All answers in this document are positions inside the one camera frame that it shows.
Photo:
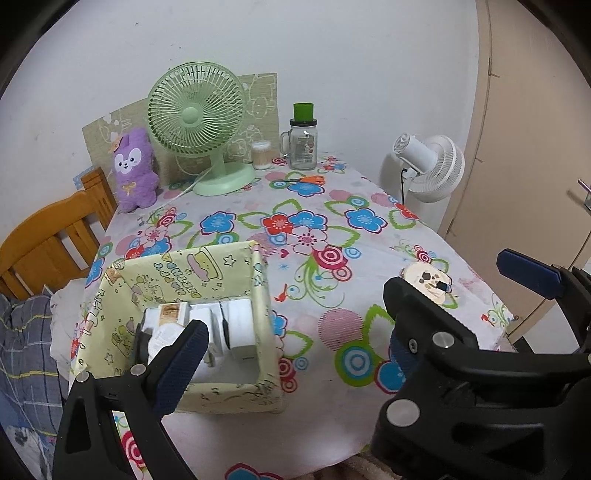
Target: door frame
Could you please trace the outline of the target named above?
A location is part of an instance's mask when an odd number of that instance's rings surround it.
[[[466,162],[465,173],[458,187],[450,196],[447,209],[437,229],[437,233],[444,239],[448,236],[452,228],[453,219],[460,207],[466,186],[472,174],[472,167],[474,166],[476,152],[480,144],[486,115],[486,105],[488,103],[492,57],[491,16],[487,0],[475,0],[475,2],[476,17],[478,19],[478,75],[476,76],[476,93],[474,95],[474,108],[472,109],[470,130],[468,131],[466,148],[464,149],[464,159]]]

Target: green lid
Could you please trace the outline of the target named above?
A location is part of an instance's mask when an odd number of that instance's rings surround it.
[[[296,122],[311,122],[313,119],[313,103],[294,103],[294,120]]]

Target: fan stand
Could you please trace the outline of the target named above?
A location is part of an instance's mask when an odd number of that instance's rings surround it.
[[[212,169],[193,187],[197,195],[212,197],[235,192],[255,179],[252,165],[224,162],[220,148],[211,152],[209,158],[212,161]]]

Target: wooden door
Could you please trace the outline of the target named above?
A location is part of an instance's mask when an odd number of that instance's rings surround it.
[[[562,44],[517,0],[490,0],[491,77],[482,138],[446,241],[520,319],[542,302],[501,277],[512,248],[569,267],[591,231],[591,89]]]

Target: yellow stripe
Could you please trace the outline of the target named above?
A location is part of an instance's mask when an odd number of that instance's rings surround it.
[[[6,323],[4,322],[4,319],[2,317],[0,317],[0,322],[2,322],[2,324],[8,329],[11,330],[13,332],[22,332],[24,329],[26,329],[29,324],[35,320],[35,319],[50,319],[51,315],[34,315],[32,316],[30,319],[28,319],[28,321],[25,323],[25,325],[23,327],[17,327],[17,328],[10,328],[8,325],[6,325]]]
[[[48,437],[57,437],[57,433],[44,432],[43,430],[39,430],[36,428],[33,428],[33,430],[35,430],[36,432],[42,433],[43,435],[47,435]]]
[[[26,377],[30,377],[31,375],[46,375],[48,377],[57,377],[58,376],[58,374],[55,372],[44,372],[43,370],[31,370],[30,372],[24,372],[19,375],[13,375],[13,374],[9,374],[2,367],[0,367],[0,372],[4,373],[8,378],[14,378],[14,379],[26,378]]]

